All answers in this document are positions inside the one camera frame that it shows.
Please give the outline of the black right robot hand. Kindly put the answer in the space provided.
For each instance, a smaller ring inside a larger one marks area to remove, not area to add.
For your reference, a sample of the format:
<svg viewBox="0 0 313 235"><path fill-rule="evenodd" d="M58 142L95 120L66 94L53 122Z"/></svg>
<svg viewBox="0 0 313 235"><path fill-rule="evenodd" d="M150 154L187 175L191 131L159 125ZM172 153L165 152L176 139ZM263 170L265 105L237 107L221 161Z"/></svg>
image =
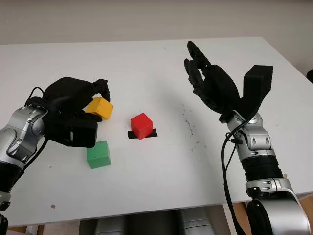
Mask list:
<svg viewBox="0 0 313 235"><path fill-rule="evenodd" d="M220 66L211 64L192 41L188 41L187 49L192 59L185 59L184 66L193 93L219 114L235 109L240 96L231 77Z"/></svg>

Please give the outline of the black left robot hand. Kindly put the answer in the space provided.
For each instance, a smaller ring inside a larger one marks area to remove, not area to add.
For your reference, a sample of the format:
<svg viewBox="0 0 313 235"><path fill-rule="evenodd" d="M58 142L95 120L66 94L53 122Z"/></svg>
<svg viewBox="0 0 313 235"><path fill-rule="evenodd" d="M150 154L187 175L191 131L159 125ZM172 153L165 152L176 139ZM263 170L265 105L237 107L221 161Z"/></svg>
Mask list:
<svg viewBox="0 0 313 235"><path fill-rule="evenodd" d="M104 79L91 83L63 77L47 87L43 101L48 109L43 118L46 124L97 124L109 119L113 111L108 82Z"/></svg>

